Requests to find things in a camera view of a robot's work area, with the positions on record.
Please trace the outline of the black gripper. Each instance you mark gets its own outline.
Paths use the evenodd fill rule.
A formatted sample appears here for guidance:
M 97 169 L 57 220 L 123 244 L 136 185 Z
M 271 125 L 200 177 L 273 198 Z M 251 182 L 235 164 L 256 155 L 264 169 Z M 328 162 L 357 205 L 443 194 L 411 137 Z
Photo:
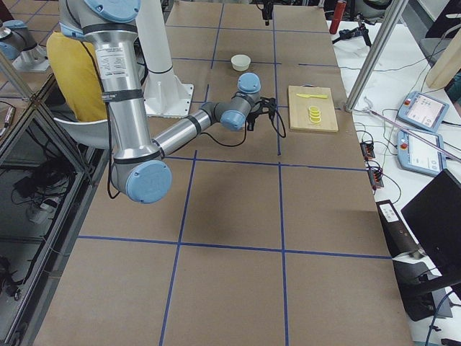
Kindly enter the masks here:
M 261 0 L 256 1 L 256 7 L 260 10 L 265 25 L 269 25 L 273 19 L 273 1 Z
M 255 123 L 256 123 L 256 119 L 260 115 L 268 115 L 272 126 L 274 126 L 276 108 L 277 108 L 277 101 L 275 98 L 262 97 L 256 103 L 256 109 L 254 111 L 251 111 L 248 117 L 246 118 L 246 129 L 253 130 Z

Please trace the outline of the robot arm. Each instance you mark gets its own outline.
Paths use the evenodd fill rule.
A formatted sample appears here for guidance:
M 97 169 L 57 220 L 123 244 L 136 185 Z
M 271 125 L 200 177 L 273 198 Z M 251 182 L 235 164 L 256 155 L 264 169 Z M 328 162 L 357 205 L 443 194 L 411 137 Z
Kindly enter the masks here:
M 191 100 L 193 90 L 174 73 L 160 2 L 61 1 L 60 25 L 66 37 L 94 47 L 91 61 L 108 122 L 102 142 L 113 158 L 108 185 L 135 202 L 154 203 L 169 191 L 165 156 L 210 126 L 251 130 L 258 116 L 276 115 L 276 100 L 260 95 L 259 77 L 244 73 L 230 101 L 206 102 L 152 137 L 148 116 L 170 116 L 172 107 Z

